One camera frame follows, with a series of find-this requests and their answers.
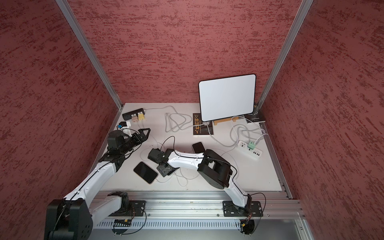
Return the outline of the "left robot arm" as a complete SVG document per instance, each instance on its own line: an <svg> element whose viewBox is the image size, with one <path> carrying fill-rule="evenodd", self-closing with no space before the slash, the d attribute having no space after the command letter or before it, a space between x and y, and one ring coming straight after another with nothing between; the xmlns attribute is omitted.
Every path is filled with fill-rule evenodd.
<svg viewBox="0 0 384 240"><path fill-rule="evenodd" d="M123 130L109 133L107 152L99 159L92 173L65 197L48 205L46 240L86 240L94 227L110 215L135 216L135 209L125 192L111 193L95 207L91 207L91 203L124 161L149 138L150 132L149 128L145 128L132 134Z"/></svg>

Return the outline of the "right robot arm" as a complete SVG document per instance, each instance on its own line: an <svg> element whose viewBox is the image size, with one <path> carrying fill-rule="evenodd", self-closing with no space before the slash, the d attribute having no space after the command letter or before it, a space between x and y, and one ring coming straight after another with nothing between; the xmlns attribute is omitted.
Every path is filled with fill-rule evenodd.
<svg viewBox="0 0 384 240"><path fill-rule="evenodd" d="M173 149L164 152L152 149L148 159L158 165L157 169L163 177L181 168L197 171L212 187L227 193L240 215L251 212L251 195L246 194L235 181L238 171L213 150L188 154Z"/></svg>

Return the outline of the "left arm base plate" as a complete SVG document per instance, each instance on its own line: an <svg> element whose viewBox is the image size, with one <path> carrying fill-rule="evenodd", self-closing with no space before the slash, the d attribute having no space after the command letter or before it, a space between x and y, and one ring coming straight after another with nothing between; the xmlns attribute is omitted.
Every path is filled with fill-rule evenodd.
<svg viewBox="0 0 384 240"><path fill-rule="evenodd" d="M127 206L122 203L122 206L109 217L143 217L146 203L146 201L130 201Z"/></svg>

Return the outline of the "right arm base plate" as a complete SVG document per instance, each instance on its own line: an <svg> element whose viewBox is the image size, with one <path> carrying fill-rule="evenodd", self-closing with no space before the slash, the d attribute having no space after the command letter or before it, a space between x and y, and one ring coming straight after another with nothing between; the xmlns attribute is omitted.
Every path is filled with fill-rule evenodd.
<svg viewBox="0 0 384 240"><path fill-rule="evenodd" d="M259 201L251 201L245 207L239 207L232 201L223 201L223 212L225 217L262 217L263 206Z"/></svg>

